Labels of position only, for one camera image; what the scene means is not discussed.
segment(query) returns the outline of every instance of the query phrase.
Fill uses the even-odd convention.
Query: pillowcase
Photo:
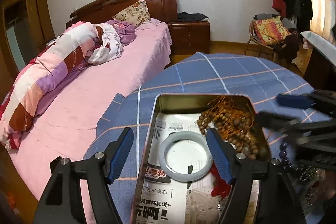
[[[149,15],[146,1],[138,0],[136,3],[117,13],[113,19],[127,21],[136,28],[142,23],[150,22],[151,16]]]
[[[271,19],[253,20],[254,31],[264,45],[282,42],[291,33],[284,27],[280,16]]]

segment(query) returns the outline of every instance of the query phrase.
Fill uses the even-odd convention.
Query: floral pillow
[[[284,27],[280,16],[271,19],[253,20],[254,31],[264,45],[282,42],[291,33]]]
[[[150,22],[151,16],[149,15],[146,1],[138,0],[136,3],[117,13],[113,19],[127,21],[136,28],[142,23]]]

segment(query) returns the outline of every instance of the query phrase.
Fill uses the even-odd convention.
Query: striped comforter
[[[8,150],[18,149],[21,133],[33,125],[40,99],[92,53],[97,37],[95,25],[76,23],[19,73],[0,107],[0,142]]]

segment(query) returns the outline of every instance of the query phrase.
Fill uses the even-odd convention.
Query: wooden headboard
[[[88,21],[92,24],[106,22],[135,3],[137,0],[96,0],[71,13],[67,28],[78,21]],[[176,0],[145,0],[152,18],[164,22],[177,21]]]

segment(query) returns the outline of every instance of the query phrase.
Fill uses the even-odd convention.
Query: bangle
[[[175,172],[174,170],[172,170],[172,168],[168,166],[167,160],[166,160],[167,152],[172,147],[174,142],[179,141],[179,140],[191,140],[191,141],[198,143],[199,145],[203,147],[207,155],[207,163],[201,170],[197,171],[196,173],[192,173],[192,174],[181,174],[181,173]],[[189,181],[195,181],[195,180],[201,179],[209,172],[212,166],[212,162],[213,162],[205,137],[195,132],[191,132],[191,131],[176,132],[175,134],[171,134],[170,136],[168,136],[160,144],[158,156],[159,156],[159,163],[160,163],[161,169],[173,180],[177,180],[181,182],[189,182]]]

